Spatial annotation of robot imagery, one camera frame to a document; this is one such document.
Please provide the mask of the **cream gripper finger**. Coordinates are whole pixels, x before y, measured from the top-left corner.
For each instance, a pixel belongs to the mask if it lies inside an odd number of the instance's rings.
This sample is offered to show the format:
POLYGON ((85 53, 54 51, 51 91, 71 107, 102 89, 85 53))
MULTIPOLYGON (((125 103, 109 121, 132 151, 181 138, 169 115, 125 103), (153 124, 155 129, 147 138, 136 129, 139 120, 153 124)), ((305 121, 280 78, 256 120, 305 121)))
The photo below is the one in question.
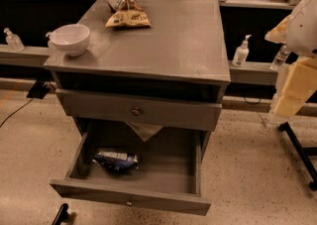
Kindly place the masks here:
POLYGON ((275 87, 272 113, 283 118, 294 116, 317 91, 317 59, 300 56, 292 65, 284 65, 275 87))
POLYGON ((264 39, 275 44, 285 44, 290 21, 291 16, 286 16, 280 23, 265 34, 264 39))

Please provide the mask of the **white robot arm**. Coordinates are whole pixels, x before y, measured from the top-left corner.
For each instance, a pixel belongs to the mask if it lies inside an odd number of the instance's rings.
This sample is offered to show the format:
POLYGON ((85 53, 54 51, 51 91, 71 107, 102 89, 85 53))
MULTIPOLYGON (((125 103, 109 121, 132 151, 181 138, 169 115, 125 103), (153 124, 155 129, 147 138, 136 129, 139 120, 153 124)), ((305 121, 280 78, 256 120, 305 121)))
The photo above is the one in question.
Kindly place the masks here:
POLYGON ((317 91, 317 0, 301 0, 264 38, 298 55, 278 75, 271 104, 273 115, 289 118, 317 91))

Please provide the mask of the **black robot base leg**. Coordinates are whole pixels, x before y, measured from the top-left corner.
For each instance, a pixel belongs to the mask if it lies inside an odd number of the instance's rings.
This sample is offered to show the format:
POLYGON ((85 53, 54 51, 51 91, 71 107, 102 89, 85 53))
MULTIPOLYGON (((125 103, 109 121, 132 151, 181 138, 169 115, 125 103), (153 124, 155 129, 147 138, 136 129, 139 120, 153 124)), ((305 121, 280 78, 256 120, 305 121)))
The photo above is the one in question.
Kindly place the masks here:
POLYGON ((312 180, 309 182, 309 187, 312 190, 317 190, 317 169, 310 160, 311 157, 317 156, 317 147, 303 147, 287 122, 280 124, 278 126, 278 130, 287 134, 298 156, 301 158, 312 178, 312 180))

